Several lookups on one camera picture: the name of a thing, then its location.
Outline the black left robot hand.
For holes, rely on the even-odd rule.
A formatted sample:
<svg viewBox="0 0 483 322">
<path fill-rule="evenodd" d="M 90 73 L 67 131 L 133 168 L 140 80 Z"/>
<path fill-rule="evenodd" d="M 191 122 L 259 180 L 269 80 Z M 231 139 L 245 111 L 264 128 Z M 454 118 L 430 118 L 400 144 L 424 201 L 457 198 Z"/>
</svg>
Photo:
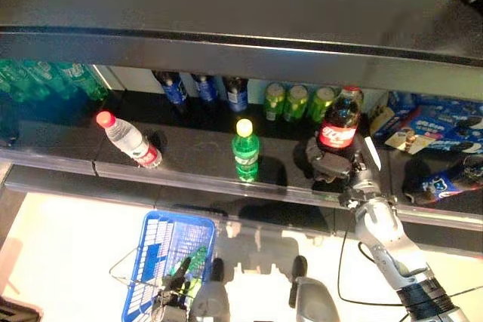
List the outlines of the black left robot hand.
<svg viewBox="0 0 483 322">
<path fill-rule="evenodd" d="M 187 321 L 186 296 L 190 282 L 186 279 L 192 259 L 186 257 L 179 268 L 165 278 L 164 285 L 152 301 L 151 321 Z"/>
</svg>

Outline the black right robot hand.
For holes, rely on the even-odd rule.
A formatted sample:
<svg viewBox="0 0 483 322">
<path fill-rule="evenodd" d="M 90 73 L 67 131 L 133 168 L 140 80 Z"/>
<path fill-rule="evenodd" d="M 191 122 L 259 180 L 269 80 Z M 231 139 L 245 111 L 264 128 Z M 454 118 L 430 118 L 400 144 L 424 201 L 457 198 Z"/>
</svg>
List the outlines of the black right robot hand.
<svg viewBox="0 0 483 322">
<path fill-rule="evenodd" d="M 305 156 L 317 182 L 332 183 L 340 179 L 356 185 L 372 177 L 369 160 L 358 139 L 346 148 L 330 149 L 313 136 L 307 141 Z"/>
</svg>

